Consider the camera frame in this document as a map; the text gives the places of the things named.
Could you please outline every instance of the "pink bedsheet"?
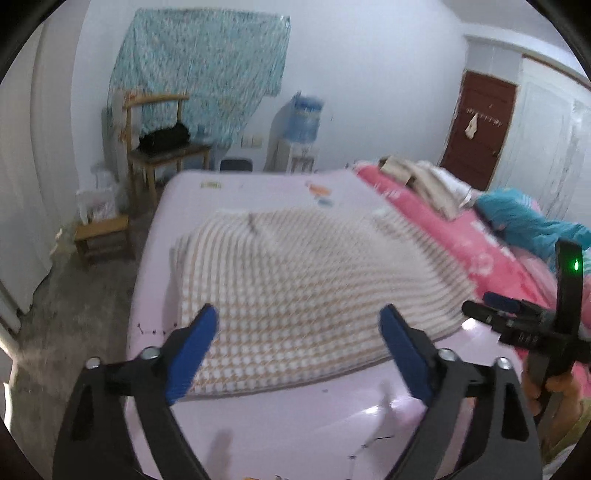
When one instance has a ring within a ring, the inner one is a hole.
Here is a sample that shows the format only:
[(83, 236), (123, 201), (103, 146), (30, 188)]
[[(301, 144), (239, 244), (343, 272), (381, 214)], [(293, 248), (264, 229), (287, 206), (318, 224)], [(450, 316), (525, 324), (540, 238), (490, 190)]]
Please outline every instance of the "pink bedsheet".
[[(448, 222), (410, 189), (382, 175), (376, 166), (359, 166), (356, 173), (462, 264), (476, 284), (476, 294), (479, 297), (482, 298), (487, 291), (494, 291), (545, 307), (556, 304), (556, 281), (554, 280), (552, 295), (551, 286), (548, 290), (547, 276), (542, 277), (542, 292), (529, 271), (507, 246), (499, 243), (473, 210), (467, 210), (457, 219)], [(525, 357), (525, 352), (518, 353), (521, 358)], [(587, 381), (584, 368), (577, 364), (573, 372), (583, 385), (584, 395), (590, 396), (591, 382)]]
[[(555, 305), (558, 295), (558, 282), (544, 261), (522, 248), (511, 247), (511, 251), (535, 280), (546, 302)], [(591, 328), (591, 277), (589, 275), (586, 275), (583, 279), (581, 321), (587, 328)]]

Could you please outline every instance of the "wooden stool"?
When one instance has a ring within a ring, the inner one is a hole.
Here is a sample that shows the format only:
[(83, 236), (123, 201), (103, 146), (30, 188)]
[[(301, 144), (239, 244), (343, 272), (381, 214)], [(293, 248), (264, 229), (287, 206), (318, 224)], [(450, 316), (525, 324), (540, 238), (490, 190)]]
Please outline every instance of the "wooden stool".
[[(114, 233), (125, 234), (125, 245), (119, 247), (89, 248), (88, 240), (113, 235)], [(76, 228), (74, 243), (76, 244), (76, 250), (78, 250), (80, 259), (85, 266), (88, 266), (89, 259), (95, 255), (102, 255), (116, 250), (118, 251), (122, 248), (127, 250), (131, 257), (135, 259), (134, 246), (131, 243), (131, 238), (129, 237), (128, 215), (119, 215), (117, 218), (104, 220), (102, 222), (92, 222), (88, 225), (79, 225), (78, 228)]]

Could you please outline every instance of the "wooden door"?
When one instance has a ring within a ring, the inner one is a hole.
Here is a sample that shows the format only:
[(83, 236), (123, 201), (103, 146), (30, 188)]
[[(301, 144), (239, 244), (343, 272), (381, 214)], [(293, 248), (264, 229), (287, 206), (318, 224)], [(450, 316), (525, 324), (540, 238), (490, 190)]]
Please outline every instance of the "wooden door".
[[(511, 123), (516, 89), (512, 83), (466, 72), (440, 166), (472, 187), (486, 190)], [(470, 140), (466, 128), (475, 115), (478, 116), (478, 129)]]

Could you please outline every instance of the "human hand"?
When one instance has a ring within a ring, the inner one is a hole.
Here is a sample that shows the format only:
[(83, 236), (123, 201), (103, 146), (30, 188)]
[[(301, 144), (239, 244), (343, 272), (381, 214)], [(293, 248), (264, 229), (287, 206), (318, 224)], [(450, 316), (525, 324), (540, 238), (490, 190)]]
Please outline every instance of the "human hand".
[[(521, 377), (521, 387), (525, 393), (532, 414), (537, 416), (542, 406), (537, 400), (541, 395), (541, 388), (535, 385), (528, 375), (527, 362), (524, 363), (523, 375)], [(581, 385), (573, 377), (571, 372), (551, 377), (546, 382), (546, 390), (552, 393), (562, 393), (563, 399), (560, 407), (554, 416), (552, 425), (545, 439), (541, 442), (547, 442), (549, 446), (556, 445), (577, 423), (583, 413), (581, 405)]]

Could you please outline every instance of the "concrete floor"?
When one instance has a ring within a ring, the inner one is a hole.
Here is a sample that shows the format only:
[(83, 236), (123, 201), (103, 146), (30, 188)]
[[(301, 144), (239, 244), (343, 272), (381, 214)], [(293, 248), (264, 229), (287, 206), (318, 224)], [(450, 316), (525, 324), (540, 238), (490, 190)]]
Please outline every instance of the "concrete floor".
[(21, 318), (11, 430), (46, 480), (66, 403), (85, 360), (125, 359), (131, 297), (151, 218), (147, 212), (132, 222), (137, 261), (122, 256), (87, 271), (76, 256), (72, 233), (65, 233), (50, 275)]

